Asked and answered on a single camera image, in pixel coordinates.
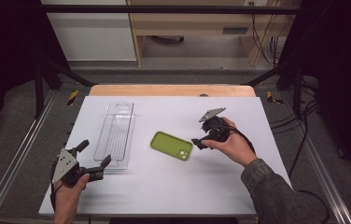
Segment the person's right hand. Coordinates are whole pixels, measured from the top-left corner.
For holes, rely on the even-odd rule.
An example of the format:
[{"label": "person's right hand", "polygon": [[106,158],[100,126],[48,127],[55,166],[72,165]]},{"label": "person's right hand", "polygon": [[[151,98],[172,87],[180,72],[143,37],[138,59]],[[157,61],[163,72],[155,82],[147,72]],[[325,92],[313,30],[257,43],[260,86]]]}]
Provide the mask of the person's right hand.
[{"label": "person's right hand", "polygon": [[[223,119],[228,125],[236,128],[236,125],[231,120],[227,118]],[[248,146],[245,138],[233,131],[231,131],[228,139],[225,142],[203,140],[202,143],[207,147],[218,149],[227,155],[231,160],[243,165],[244,167],[258,158]]]}]

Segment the clear plastic tray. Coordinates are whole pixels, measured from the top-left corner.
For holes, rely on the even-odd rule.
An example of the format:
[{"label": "clear plastic tray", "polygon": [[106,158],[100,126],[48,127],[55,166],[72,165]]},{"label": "clear plastic tray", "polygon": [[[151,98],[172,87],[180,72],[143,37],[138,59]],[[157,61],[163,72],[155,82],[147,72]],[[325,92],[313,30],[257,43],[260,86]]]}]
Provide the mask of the clear plastic tray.
[{"label": "clear plastic tray", "polygon": [[105,121],[94,153],[96,161],[111,154],[105,171],[127,169],[134,126],[133,103],[113,102],[107,107]]}]

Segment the white tabletop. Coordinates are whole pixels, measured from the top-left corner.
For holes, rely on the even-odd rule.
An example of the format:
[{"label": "white tabletop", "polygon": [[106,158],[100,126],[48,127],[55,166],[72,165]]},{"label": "white tabletop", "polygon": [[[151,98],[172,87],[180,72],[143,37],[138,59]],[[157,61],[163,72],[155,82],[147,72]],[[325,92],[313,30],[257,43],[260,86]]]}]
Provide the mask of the white tabletop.
[{"label": "white tabletop", "polygon": [[[125,171],[105,175],[82,192],[78,213],[107,217],[190,217],[255,214],[240,180],[243,167],[217,150],[194,147],[181,161],[149,146],[155,132],[190,140],[206,133],[200,117],[209,109],[226,107],[220,116],[233,120],[254,145],[257,155],[289,183],[269,123],[258,97],[88,96],[80,109],[66,148],[82,140],[90,144],[77,155],[83,167],[93,159],[106,107],[110,102],[133,102],[136,115],[132,148]],[[53,215],[50,190],[39,210]]]}]

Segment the black horizontal bar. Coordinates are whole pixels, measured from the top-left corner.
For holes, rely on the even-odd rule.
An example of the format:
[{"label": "black horizontal bar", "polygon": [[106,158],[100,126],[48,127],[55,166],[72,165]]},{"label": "black horizontal bar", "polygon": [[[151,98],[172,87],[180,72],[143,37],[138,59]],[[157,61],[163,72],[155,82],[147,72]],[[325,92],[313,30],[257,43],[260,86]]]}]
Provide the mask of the black horizontal bar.
[{"label": "black horizontal bar", "polygon": [[43,5],[22,8],[42,9],[48,13],[177,13],[177,14],[262,14],[300,15],[317,12],[305,7],[217,7],[217,6],[92,6]]}]

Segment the hand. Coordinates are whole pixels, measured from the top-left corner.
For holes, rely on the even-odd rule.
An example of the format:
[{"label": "hand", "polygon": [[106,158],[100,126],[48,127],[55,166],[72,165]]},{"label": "hand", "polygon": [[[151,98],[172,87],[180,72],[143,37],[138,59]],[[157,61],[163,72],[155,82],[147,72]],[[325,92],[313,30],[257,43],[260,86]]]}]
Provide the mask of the hand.
[{"label": "hand", "polygon": [[56,211],[54,213],[54,223],[64,224],[72,223],[77,214],[77,204],[82,190],[85,189],[89,182],[89,174],[83,175],[73,188],[63,185],[58,181],[55,185],[56,191]]},{"label": "hand", "polygon": [[[228,125],[236,128],[236,125],[231,120],[227,118],[223,119]],[[245,138],[233,131],[231,131],[231,134],[225,142],[203,140],[202,143],[207,147],[218,149],[227,155],[231,160],[243,165],[244,167],[258,158],[248,146]]]}]

